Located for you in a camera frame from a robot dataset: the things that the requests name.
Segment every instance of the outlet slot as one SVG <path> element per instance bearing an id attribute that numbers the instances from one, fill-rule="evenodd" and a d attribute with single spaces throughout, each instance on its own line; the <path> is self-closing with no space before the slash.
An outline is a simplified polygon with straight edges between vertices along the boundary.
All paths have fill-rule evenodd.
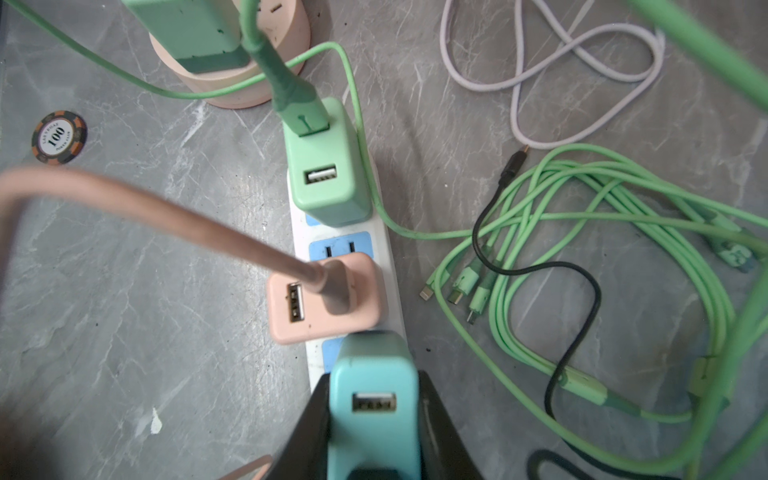
<path id="1" fill-rule="evenodd" d="M 304 183 L 307 185 L 317 184 L 326 180 L 333 180 L 336 177 L 338 177 L 336 165 L 329 165 L 328 167 L 304 172 Z"/>
<path id="2" fill-rule="evenodd" d="M 313 262 L 353 252 L 362 252 L 373 258 L 373 242 L 370 233 L 358 232 L 310 243 L 310 260 Z"/>
<path id="3" fill-rule="evenodd" d="M 304 320 L 304 298 L 301 294 L 301 283 L 291 283 L 288 286 L 288 307 L 291 323 Z"/>
<path id="4" fill-rule="evenodd" d="M 352 411 L 358 413 L 392 413 L 397 410 L 394 393 L 353 393 Z"/>

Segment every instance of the power outlet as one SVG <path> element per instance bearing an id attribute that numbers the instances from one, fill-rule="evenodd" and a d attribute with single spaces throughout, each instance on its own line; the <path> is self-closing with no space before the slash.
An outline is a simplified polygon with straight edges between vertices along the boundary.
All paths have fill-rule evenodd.
<path id="1" fill-rule="evenodd" d="M 406 328 L 402 321 L 400 293 L 397 288 L 392 248 L 389 246 L 389 232 L 376 209 L 373 209 L 371 217 L 364 222 L 345 225 L 344 227 L 328 227 L 317 222 L 296 206 L 293 202 L 293 194 L 290 192 L 290 181 L 287 183 L 291 227 L 293 228 L 293 249 L 296 256 L 301 260 L 312 261 L 327 258 L 328 253 L 331 257 L 343 255 L 349 253 L 352 248 L 356 252 L 367 253 L 381 268 L 386 290 L 386 311 L 376 329 L 393 331 L 405 339 Z M 324 373 L 330 372 L 336 363 L 341 339 L 343 336 L 306 342 L 306 361 L 312 389 L 315 388 L 320 377 Z"/>
<path id="2" fill-rule="evenodd" d="M 315 240 L 310 243 L 310 260 L 313 262 L 352 252 L 365 253 L 375 260 L 371 234 L 368 232 L 358 232 L 327 240 Z"/>

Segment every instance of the teal charger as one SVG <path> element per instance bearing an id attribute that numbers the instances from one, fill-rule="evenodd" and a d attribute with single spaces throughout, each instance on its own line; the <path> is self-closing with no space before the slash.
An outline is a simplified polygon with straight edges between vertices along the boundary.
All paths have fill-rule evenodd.
<path id="1" fill-rule="evenodd" d="M 395 471 L 420 480 L 419 373 L 393 332 L 348 335 L 330 376 L 328 480 Z"/>

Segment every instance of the poker chip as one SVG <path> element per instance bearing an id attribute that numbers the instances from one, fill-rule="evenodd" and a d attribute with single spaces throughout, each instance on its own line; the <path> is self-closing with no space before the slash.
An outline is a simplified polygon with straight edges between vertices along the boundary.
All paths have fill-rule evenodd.
<path id="1" fill-rule="evenodd" d="M 32 153 L 44 164 L 63 165 L 77 157 L 85 145 L 85 120 L 60 110 L 43 118 L 32 134 Z"/>

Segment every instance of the marble surface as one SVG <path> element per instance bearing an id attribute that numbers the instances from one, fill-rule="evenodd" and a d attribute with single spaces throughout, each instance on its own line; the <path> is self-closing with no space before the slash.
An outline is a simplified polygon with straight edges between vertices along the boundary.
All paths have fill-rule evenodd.
<path id="1" fill-rule="evenodd" d="M 122 68 L 183 89 L 118 0 L 27 1 Z M 512 3 L 458 2 L 451 50 L 469 77 L 492 81 L 512 74 Z M 645 25 L 623 2 L 586 3 L 576 33 L 605 22 Z M 680 3 L 768 70 L 763 2 Z M 584 2 L 550 4 L 569 26 Z M 313 44 L 334 40 L 349 52 L 391 215 L 420 230 L 468 227 L 505 156 L 518 147 L 508 126 L 509 92 L 475 94 L 449 79 L 437 44 L 438 0 L 307 0 L 306 8 Z M 525 11 L 533 62 L 558 41 L 528 2 Z M 283 136 L 268 106 L 224 111 L 148 94 L 15 12 L 4 8 L 3 17 L 0 168 L 35 164 L 29 139 L 37 122 L 51 111 L 77 111 L 88 123 L 88 143 L 74 167 L 147 188 L 290 251 Z M 641 71 L 649 62 L 642 45 L 621 36 L 596 38 L 588 47 L 622 71 Z M 308 61 L 303 76 L 321 95 L 345 98 L 349 107 L 334 55 Z M 572 134 L 629 88 L 568 56 L 525 84 L 521 125 L 542 140 Z M 767 125 L 756 108 L 671 45 L 655 86 L 588 140 L 693 192 L 768 216 Z M 542 156 L 534 152 L 527 167 Z M 649 201 L 660 211 L 671 212 L 654 198 Z M 567 187 L 554 208 L 577 210 L 589 199 L 586 190 Z M 569 228 L 542 227 L 521 263 Z M 419 299 L 425 278 L 453 242 L 390 238 L 415 362 L 429 372 L 484 476 L 524 478 L 525 459 L 536 448 L 574 458 L 481 365 L 436 303 Z M 691 239 L 739 306 L 754 275 L 729 269 L 699 237 Z M 643 407 L 685 408 L 687 372 L 707 337 L 703 307 L 686 276 L 651 241 L 617 224 L 588 225 L 560 258 L 588 268 L 604 289 L 600 316 L 574 364 Z M 310 392 L 303 346 L 270 340 L 265 279 L 258 268 L 145 227 L 35 201 L 0 307 L 0 405 L 32 445 L 37 473 L 217 478 L 275 452 Z M 521 289 L 512 322 L 527 345 L 554 359 L 577 331 L 590 298 L 574 275 L 541 273 Z M 542 397 L 547 379 L 501 353 L 487 322 L 471 332 L 523 390 Z M 704 471 L 765 408 L 766 364 L 763 339 L 746 356 L 734 404 L 707 446 Z M 580 435 L 635 458 L 671 452 L 687 431 L 630 419 L 562 392 L 554 407 Z M 737 478 L 765 478 L 767 472 L 768 450 L 761 449 Z M 543 473 L 567 478 L 553 467 Z"/>

